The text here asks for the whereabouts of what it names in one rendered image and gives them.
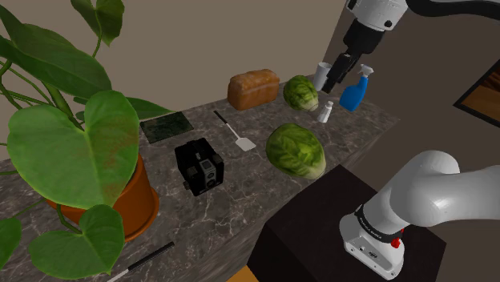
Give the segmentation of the white cup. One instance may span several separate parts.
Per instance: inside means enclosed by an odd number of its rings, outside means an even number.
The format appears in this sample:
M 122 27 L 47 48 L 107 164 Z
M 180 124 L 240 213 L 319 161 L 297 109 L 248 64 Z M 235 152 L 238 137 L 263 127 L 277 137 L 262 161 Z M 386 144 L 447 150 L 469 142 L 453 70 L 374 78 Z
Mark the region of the white cup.
M 320 91 L 327 80 L 327 74 L 329 73 L 332 65 L 327 62 L 319 62 L 317 64 L 316 73 L 313 77 L 313 86 L 316 91 Z

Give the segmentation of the brown bread loaf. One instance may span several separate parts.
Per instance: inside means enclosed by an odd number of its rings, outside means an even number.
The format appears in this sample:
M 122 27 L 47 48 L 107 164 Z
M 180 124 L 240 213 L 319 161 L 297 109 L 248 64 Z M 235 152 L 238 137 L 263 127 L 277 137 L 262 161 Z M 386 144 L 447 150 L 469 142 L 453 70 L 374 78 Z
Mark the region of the brown bread loaf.
M 238 111 L 274 101 L 280 88 L 280 79 L 269 69 L 252 70 L 230 78 L 228 102 Z

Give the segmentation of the small green lettuce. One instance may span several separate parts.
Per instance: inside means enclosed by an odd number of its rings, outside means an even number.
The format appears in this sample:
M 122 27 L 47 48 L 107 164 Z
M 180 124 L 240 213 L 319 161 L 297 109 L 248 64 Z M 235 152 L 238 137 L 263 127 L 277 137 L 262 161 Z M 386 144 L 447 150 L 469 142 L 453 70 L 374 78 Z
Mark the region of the small green lettuce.
M 318 107 L 318 94 L 313 83 L 303 75 L 289 79 L 283 90 L 285 102 L 297 111 L 315 111 Z

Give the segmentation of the large green lettuce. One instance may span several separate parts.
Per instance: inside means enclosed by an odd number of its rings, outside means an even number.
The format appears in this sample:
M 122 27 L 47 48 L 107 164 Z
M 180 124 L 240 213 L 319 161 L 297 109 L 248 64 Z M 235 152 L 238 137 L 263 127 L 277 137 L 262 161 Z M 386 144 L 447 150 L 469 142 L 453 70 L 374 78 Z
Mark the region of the large green lettuce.
M 325 152 L 317 137 L 295 123 L 279 126 L 267 139 L 269 162 L 285 174 L 318 179 L 326 169 Z

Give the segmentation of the blue spray bottle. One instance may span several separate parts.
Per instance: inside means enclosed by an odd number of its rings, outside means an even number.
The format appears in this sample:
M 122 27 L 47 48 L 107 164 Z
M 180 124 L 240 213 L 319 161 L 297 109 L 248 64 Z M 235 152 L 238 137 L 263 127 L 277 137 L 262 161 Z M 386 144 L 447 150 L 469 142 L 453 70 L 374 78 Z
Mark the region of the blue spray bottle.
M 346 87 L 341 95 L 339 104 L 348 111 L 355 111 L 365 96 L 369 76 L 374 72 L 371 66 L 361 64 L 361 77 L 356 85 Z

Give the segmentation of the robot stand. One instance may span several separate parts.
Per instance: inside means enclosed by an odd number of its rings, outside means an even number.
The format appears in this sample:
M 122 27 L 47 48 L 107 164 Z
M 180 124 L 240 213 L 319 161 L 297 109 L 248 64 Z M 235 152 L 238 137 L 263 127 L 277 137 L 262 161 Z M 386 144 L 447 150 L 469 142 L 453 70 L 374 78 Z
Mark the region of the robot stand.
M 336 166 L 265 223 L 247 266 L 259 282 L 437 282 L 446 242 L 426 228 L 404 230 L 404 265 L 390 281 L 345 251 L 341 217 L 375 193 Z

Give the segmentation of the green plant in orange pot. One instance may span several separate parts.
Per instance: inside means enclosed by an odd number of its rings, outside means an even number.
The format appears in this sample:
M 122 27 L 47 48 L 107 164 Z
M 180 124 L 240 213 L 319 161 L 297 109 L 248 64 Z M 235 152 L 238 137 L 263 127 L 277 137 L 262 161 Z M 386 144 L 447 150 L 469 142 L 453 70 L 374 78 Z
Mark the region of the green plant in orange pot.
M 16 111 L 6 141 L 14 172 L 53 207 L 62 228 L 33 239 L 32 264 L 78 280 L 110 273 L 126 242 L 159 211 L 139 154 L 139 123 L 165 113 L 114 91 L 93 54 L 0 5 L 0 95 Z

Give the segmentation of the white salt shaker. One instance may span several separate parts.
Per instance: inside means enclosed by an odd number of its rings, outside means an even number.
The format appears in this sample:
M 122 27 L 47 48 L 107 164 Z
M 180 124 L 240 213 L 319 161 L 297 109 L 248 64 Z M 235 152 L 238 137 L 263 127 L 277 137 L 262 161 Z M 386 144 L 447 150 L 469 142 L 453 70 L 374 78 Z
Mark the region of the white salt shaker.
M 333 102 L 328 101 L 325 104 L 324 108 L 321 110 L 320 114 L 318 115 L 317 121 L 320 123 L 327 123 L 329 116 L 331 114 L 332 108 L 333 108 Z

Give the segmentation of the dark framed wall picture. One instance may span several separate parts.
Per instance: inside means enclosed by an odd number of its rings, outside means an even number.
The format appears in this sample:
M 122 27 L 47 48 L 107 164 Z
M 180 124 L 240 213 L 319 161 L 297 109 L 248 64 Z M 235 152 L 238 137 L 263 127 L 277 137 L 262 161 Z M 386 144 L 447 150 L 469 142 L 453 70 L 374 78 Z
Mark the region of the dark framed wall picture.
M 500 59 L 454 103 L 454 106 L 500 128 Z

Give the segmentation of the dark green flat board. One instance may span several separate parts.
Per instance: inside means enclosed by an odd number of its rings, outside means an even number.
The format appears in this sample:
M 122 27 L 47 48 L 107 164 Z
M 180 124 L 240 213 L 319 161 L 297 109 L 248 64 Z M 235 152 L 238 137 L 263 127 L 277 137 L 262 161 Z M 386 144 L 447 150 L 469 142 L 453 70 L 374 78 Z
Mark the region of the dark green flat board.
M 139 123 L 150 144 L 194 129 L 182 112 L 175 112 Z

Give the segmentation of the black handled knife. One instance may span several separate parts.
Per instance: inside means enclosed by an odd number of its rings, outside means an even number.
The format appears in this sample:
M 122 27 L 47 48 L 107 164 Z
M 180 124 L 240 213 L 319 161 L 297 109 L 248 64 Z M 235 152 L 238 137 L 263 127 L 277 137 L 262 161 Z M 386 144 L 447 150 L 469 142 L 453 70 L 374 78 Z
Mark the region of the black handled knife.
M 129 272 L 133 272 L 137 268 L 140 268 L 142 265 L 144 265 L 148 261 L 156 258 L 157 256 L 160 256 L 161 254 L 163 254 L 167 250 L 173 248 L 174 246 L 175 246 L 175 243 L 173 241 L 165 244 L 161 248 L 158 248 L 157 250 L 153 251 L 152 253 L 150 253 L 150 254 L 146 255 L 145 257 L 141 258 L 140 260 L 134 262 L 133 264 L 128 266 L 125 270 L 123 270 L 121 273 L 119 273 L 118 275 L 109 279 L 107 282 L 116 282 L 119 278 L 125 276 Z

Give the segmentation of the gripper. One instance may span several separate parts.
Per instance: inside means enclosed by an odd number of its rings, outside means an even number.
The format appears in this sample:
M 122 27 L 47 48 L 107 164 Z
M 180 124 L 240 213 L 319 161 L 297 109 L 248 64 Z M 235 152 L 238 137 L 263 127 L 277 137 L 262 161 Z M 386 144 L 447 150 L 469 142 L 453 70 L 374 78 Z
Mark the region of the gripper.
M 347 51 L 337 57 L 326 75 L 321 90 L 330 93 L 335 84 L 338 83 L 339 78 L 347 70 L 349 73 L 357 65 L 362 54 L 371 54 L 376 49 L 384 35 L 384 30 L 374 30 L 354 19 L 343 37 L 343 43 L 347 46 Z

